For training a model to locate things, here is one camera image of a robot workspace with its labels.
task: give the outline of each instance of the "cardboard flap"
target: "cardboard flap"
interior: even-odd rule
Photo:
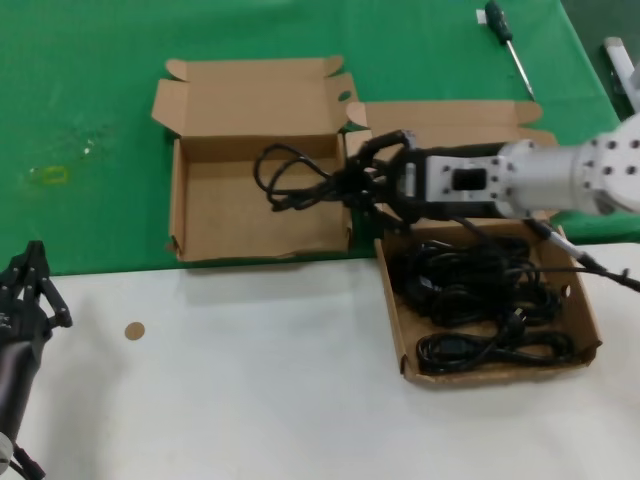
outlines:
[[[520,128],[518,129],[520,138],[526,138],[533,140],[538,145],[543,147],[553,147],[558,144],[556,136],[551,132],[545,132],[543,130],[534,130],[532,128]]]
[[[341,57],[169,60],[178,80],[158,84],[153,118],[185,137],[336,133],[357,100],[351,75],[332,75],[341,67]]]
[[[418,144],[428,148],[518,140],[523,138],[518,126],[538,120],[542,109],[513,101],[371,102],[351,103],[347,115],[374,136],[412,130]]]
[[[178,135],[183,135],[186,125],[188,91],[186,83],[160,80],[151,117]]]
[[[176,79],[185,82],[235,81],[238,77],[259,75],[258,80],[291,78],[323,78],[337,74],[343,68],[344,59],[339,56],[327,58],[285,58],[281,60],[230,60],[209,62],[187,62],[171,59],[166,63],[167,71]]]
[[[389,278],[389,272],[387,270],[382,241],[376,239],[374,245],[376,249],[378,267],[380,268],[382,286],[384,288],[384,296],[387,303],[387,312],[389,313],[389,319],[391,320],[391,336],[393,338],[393,345],[398,359],[398,368],[400,369],[400,373],[404,374],[407,362],[407,351],[404,348],[406,342],[402,336],[402,329],[400,328],[400,322],[398,320],[398,311],[393,298],[393,288],[391,288],[391,279]]]
[[[181,257],[185,246],[185,212],[187,189],[187,163],[179,140],[173,142],[173,170],[171,174],[171,204],[169,215],[169,236],[172,248],[178,258]]]

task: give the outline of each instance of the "green tablecloth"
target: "green tablecloth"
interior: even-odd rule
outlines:
[[[537,127],[561,143],[614,127],[560,2],[501,3],[545,111]],[[483,4],[3,2],[2,258],[40,238],[57,273],[178,265],[165,248],[171,145],[149,115],[168,58],[342,54],[365,101],[526,100],[508,52],[477,23]]]

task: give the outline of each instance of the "black wire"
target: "black wire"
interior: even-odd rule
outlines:
[[[455,248],[425,242],[389,262],[394,291],[438,326],[455,328],[520,309],[527,326],[545,325],[560,308],[518,237]]]
[[[508,338],[505,332],[502,330],[494,337],[463,333],[424,337],[416,345],[420,371],[435,375],[465,372],[489,362],[545,367],[564,365],[575,360],[573,341],[564,333],[529,332]],[[547,347],[549,353],[523,351],[532,346]]]
[[[268,182],[261,175],[262,164],[274,152],[287,152],[293,158],[284,161]],[[321,177],[316,185],[307,188],[277,188],[282,177],[297,164],[302,164]],[[349,208],[369,210],[374,205],[372,193],[375,175],[365,172],[358,164],[349,161],[344,169],[334,173],[322,170],[311,158],[296,148],[276,143],[267,147],[253,165],[253,178],[274,212],[284,210],[305,210],[319,202],[343,202]]]
[[[16,459],[17,464],[19,464],[24,478],[27,480],[42,480],[45,478],[46,474],[44,470],[42,470],[40,465],[31,459],[24,448],[20,448],[20,446],[14,444],[13,456]]]
[[[528,242],[521,237],[485,240],[485,235],[484,241],[462,248],[425,242],[389,262],[394,291],[434,325],[459,328],[492,320],[497,327],[492,336],[455,332],[420,339],[416,344],[420,371],[437,375],[489,362],[527,366],[573,362],[574,346],[566,334],[527,331],[548,325],[561,308],[559,296],[542,280],[545,269],[529,260]],[[523,350],[532,346],[549,352]]]
[[[529,269],[530,272],[538,273],[587,273],[589,275],[598,275],[600,277],[613,280],[623,287],[630,288],[640,293],[640,281],[628,277],[628,270],[624,273],[611,273],[607,270],[600,270],[599,268],[583,268],[583,267],[534,267]]]
[[[493,241],[493,238],[491,236],[489,236],[489,234],[487,232],[482,230],[480,227],[478,227],[472,221],[467,220],[464,217],[451,217],[451,220],[453,220],[454,222],[459,223],[460,225],[465,227],[467,230],[470,230],[471,232],[475,233],[485,243],[490,244],[490,245],[495,245],[495,242]]]

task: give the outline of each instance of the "cardboard box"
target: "cardboard box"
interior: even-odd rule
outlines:
[[[522,223],[496,223],[483,226],[491,236],[512,235],[526,238],[532,245],[531,260],[536,265],[548,267],[573,267],[573,260],[562,249],[550,242],[542,241]],[[391,331],[400,373],[407,380],[427,383],[493,383],[510,382],[522,379],[536,379],[574,370],[587,366],[596,356],[596,349],[601,345],[591,305],[586,297],[582,281],[576,273],[547,273],[544,279],[554,291],[561,294],[568,292],[563,298],[561,313],[552,324],[544,329],[557,330],[568,334],[574,341],[578,359],[575,364],[561,367],[523,367],[509,364],[487,364],[481,368],[446,375],[423,375],[418,368],[416,344],[427,335],[447,330],[437,327],[428,318],[420,317],[411,310],[391,289],[387,263],[396,254],[405,251],[411,244],[425,240],[439,240],[456,246],[469,246],[478,242],[478,237],[460,226],[448,224],[440,228],[422,228],[416,230],[411,237],[387,235],[383,240],[376,240],[376,254],[384,285]],[[473,335],[493,335],[495,326],[491,322],[483,322],[455,329],[458,332]]]
[[[347,151],[354,154],[363,141],[397,129],[412,130],[417,144],[422,148],[451,147],[477,143],[511,142],[523,138],[541,145],[554,145],[554,136],[526,128],[524,125],[542,116],[540,106],[531,102],[512,101],[456,101],[456,102],[379,102],[353,103],[348,107],[349,118],[370,130],[358,132],[347,141]],[[389,158],[388,151],[380,158]],[[522,222],[517,220],[478,219],[489,235],[517,235],[526,238],[533,246],[532,261],[538,265],[573,267],[573,260],[555,245],[541,241]],[[576,345],[578,360],[563,367],[532,368],[504,364],[489,364],[482,368],[448,375],[423,375],[418,369],[416,344],[422,337],[445,331],[433,325],[428,318],[420,317],[404,304],[391,289],[387,262],[395,254],[412,243],[439,240],[456,246],[468,246],[478,241],[477,236],[454,222],[423,220],[414,226],[411,236],[399,237],[386,234],[376,240],[376,254],[384,284],[389,310],[393,341],[400,372],[411,381],[430,384],[459,384],[484,382],[509,382],[518,379],[539,378],[549,374],[572,370],[588,365],[601,344],[591,306],[586,298],[582,282],[575,273],[547,274],[546,280],[558,292],[571,292],[564,300],[561,314],[546,327],[569,334]],[[493,335],[492,323],[471,325],[458,331],[477,335]]]
[[[273,213],[252,172],[260,152],[276,142],[302,150],[326,171],[342,167],[338,132],[357,93],[350,74],[336,73],[341,68],[340,57],[167,62],[175,80],[159,81],[152,117],[180,136],[169,222],[179,260],[347,250],[351,217],[342,205]],[[265,178],[282,159],[265,162]],[[318,181],[300,166],[282,186]]]

